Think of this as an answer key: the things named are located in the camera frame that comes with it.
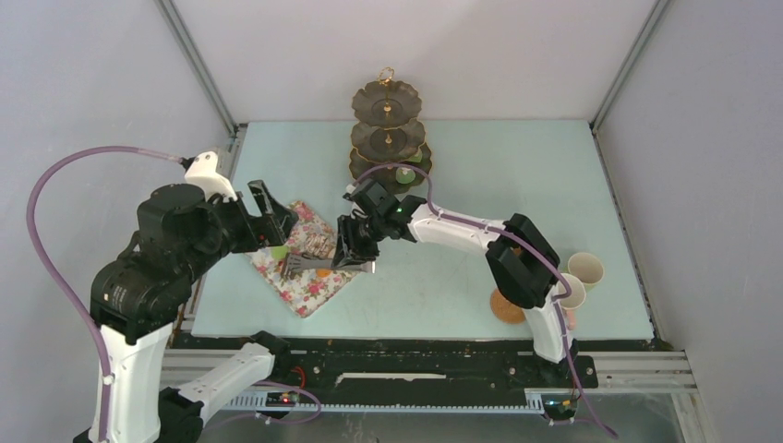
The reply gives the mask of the green striped cake slice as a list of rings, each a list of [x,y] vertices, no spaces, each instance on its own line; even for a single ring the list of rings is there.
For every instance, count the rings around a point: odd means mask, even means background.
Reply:
[[[419,163],[423,159],[423,150],[418,149],[417,152],[407,159],[408,162]]]

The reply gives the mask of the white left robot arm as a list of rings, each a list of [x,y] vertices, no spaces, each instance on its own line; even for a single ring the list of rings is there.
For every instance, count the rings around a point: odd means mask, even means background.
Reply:
[[[260,180],[249,185],[260,210],[250,215],[221,175],[216,152],[184,165],[183,183],[162,186],[139,205],[128,246],[92,283],[90,316],[107,350],[109,377],[81,442],[195,442],[243,390],[291,375],[288,342],[261,331],[207,374],[162,386],[164,351],[193,285],[228,255],[283,245],[297,222]]]

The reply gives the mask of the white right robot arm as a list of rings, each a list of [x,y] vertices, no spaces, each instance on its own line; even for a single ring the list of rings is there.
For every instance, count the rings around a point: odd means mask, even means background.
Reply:
[[[513,214],[506,221],[480,219],[443,209],[426,198],[398,199],[370,178],[348,186],[343,197],[353,211],[338,220],[332,259],[336,269],[375,260],[379,242],[385,239],[480,255],[500,295],[524,312],[539,357],[540,379],[559,386],[572,376],[572,338],[556,306],[571,285],[557,270],[557,253],[529,218]]]

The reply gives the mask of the three tier dessert stand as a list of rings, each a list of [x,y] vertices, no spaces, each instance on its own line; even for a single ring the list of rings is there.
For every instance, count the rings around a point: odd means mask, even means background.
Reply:
[[[352,99],[357,123],[350,133],[348,171],[355,180],[367,173],[390,192],[400,195],[423,184],[425,177],[414,169],[429,173],[433,161],[427,131],[418,119],[422,110],[419,92],[394,74],[390,66],[381,69],[377,78],[359,89]],[[422,161],[408,162],[418,149],[423,150]],[[398,184],[395,180],[398,167],[414,170],[416,180],[408,186]]]

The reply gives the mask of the chocolate drizzled donut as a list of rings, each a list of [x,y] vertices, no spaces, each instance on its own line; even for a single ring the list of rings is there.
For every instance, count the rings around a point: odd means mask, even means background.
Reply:
[[[316,258],[333,258],[336,241],[329,235],[309,234],[305,241],[304,252]]]

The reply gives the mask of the stainless steel serving tongs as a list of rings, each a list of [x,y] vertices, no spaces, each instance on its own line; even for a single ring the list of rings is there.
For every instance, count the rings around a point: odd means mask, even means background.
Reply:
[[[342,266],[335,265],[331,259],[327,258],[314,258],[298,254],[288,254],[288,256],[289,255],[300,256],[300,272],[303,272],[307,269],[330,269],[335,271],[333,270],[334,267]]]

